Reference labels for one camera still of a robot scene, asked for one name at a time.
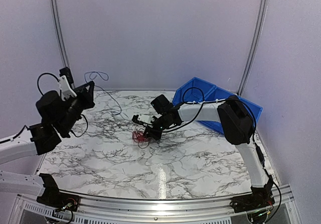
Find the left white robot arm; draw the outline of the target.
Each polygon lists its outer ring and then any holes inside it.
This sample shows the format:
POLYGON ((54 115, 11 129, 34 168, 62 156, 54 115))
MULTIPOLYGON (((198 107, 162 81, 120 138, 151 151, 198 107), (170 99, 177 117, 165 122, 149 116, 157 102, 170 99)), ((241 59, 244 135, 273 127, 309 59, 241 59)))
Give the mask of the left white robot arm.
POLYGON ((75 89, 62 83, 60 90, 50 90, 36 102, 41 121, 23 126, 16 134, 1 139, 1 191, 25 193, 44 198, 52 206, 63 203, 63 194, 50 174, 36 174, 35 164, 23 167, 28 159, 40 159, 71 137, 83 112, 92 109, 95 83, 90 81, 75 89))

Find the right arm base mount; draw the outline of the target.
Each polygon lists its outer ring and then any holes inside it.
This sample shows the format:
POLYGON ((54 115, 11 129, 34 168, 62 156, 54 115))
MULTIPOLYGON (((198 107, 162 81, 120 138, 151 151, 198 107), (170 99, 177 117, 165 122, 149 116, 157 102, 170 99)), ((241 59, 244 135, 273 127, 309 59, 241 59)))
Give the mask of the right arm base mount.
POLYGON ((275 204, 272 193, 251 193, 246 195, 234 196, 231 198, 230 206, 235 213, 252 211, 264 207, 271 207, 275 204))

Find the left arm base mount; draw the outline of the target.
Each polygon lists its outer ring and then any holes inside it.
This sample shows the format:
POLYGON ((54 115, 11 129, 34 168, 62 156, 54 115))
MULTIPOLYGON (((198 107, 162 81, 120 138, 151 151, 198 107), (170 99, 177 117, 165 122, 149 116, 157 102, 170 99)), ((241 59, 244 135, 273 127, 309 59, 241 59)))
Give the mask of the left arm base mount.
POLYGON ((44 192, 37 197, 37 202, 62 209, 62 207, 72 204, 70 209, 77 211, 80 197, 74 194, 68 194, 62 192, 50 174, 40 173, 39 175, 43 181, 44 192))

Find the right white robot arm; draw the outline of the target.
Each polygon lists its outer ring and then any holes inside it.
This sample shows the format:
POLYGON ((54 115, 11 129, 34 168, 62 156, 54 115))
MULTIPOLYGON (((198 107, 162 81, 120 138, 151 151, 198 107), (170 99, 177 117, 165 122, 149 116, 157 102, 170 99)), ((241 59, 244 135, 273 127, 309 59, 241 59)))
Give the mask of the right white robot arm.
POLYGON ((225 139, 241 154, 251 180, 252 194, 248 203, 259 208, 268 200, 273 179, 265 168, 265 159, 255 141, 256 118, 246 103, 237 96, 202 102, 182 102, 173 105, 164 95, 158 96, 152 106, 159 117, 139 114, 138 122, 146 126, 145 135, 159 140, 171 126, 182 128, 193 121, 219 122, 225 139))

